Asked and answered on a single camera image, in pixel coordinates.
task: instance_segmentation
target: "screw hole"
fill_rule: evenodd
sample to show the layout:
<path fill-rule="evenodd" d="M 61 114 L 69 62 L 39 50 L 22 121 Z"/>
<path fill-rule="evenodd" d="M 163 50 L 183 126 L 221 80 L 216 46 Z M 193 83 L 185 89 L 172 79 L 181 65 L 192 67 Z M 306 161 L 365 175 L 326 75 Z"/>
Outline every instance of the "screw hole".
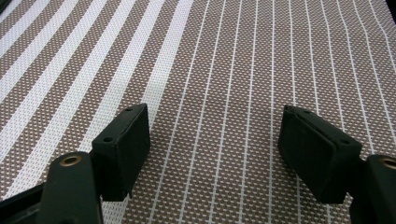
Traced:
<path fill-rule="evenodd" d="M 80 156 L 69 156 L 69 157 L 64 158 L 60 164 L 62 166 L 72 166 L 72 165 L 79 163 L 80 161 L 81 161 Z"/>
<path fill-rule="evenodd" d="M 103 141 L 105 141 L 105 142 L 111 142 L 111 141 L 113 141 L 113 138 L 112 138 L 112 137 L 107 137 L 107 138 L 103 139 Z"/>
<path fill-rule="evenodd" d="M 382 164 L 384 164 L 388 168 L 396 170 L 396 160 L 388 159 L 388 158 L 382 158 L 382 159 L 380 159 L 380 161 L 382 162 Z"/>
<path fill-rule="evenodd" d="M 341 139 L 340 142 L 341 142 L 342 144 L 345 144 L 345 145 L 349 145 L 349 144 L 350 144 L 350 142 L 347 141 L 347 140 L 345 140 L 345 139 Z"/>

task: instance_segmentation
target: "fabric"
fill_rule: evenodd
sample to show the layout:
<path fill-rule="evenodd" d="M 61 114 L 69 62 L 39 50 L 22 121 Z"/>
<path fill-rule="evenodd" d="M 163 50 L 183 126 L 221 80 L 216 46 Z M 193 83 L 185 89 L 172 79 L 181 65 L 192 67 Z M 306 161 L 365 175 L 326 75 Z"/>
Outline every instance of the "fabric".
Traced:
<path fill-rule="evenodd" d="M 0 196 L 46 179 L 123 108 L 152 147 L 106 223 L 348 223 L 279 156 L 283 105 L 396 157 L 385 1 L 13 0 L 0 15 Z"/>

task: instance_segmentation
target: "brown dotted fabric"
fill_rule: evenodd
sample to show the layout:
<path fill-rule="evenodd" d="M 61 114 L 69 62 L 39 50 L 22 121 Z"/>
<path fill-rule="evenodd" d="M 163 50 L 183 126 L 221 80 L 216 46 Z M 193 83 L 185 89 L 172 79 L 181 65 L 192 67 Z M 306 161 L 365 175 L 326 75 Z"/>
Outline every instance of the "brown dotted fabric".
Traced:
<path fill-rule="evenodd" d="M 396 28 L 384 1 L 30 1 L 0 14 L 0 197 L 124 108 L 151 149 L 106 223 L 349 223 L 277 150 L 283 105 L 396 157 Z"/>

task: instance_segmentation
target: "fabric sheet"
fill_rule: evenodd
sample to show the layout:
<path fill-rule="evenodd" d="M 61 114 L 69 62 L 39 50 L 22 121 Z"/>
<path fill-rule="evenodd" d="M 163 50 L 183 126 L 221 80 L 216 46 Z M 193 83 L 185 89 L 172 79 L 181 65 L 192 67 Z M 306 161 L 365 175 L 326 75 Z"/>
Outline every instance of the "fabric sheet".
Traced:
<path fill-rule="evenodd" d="M 106 223 L 348 223 L 279 156 L 283 105 L 396 157 L 382 0 L 13 0 L 0 15 L 0 198 L 45 181 L 125 107 L 151 149 Z"/>

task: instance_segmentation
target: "striped fabric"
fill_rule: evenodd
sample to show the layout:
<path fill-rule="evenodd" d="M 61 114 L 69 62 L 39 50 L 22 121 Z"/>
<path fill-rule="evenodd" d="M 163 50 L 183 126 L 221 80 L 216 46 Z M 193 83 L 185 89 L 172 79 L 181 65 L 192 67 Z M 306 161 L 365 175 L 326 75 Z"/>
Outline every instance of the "striped fabric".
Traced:
<path fill-rule="evenodd" d="M 152 147 L 106 223 L 348 223 L 281 160 L 285 104 L 396 157 L 385 1 L 13 0 L 0 57 L 1 200 L 139 103 Z"/>

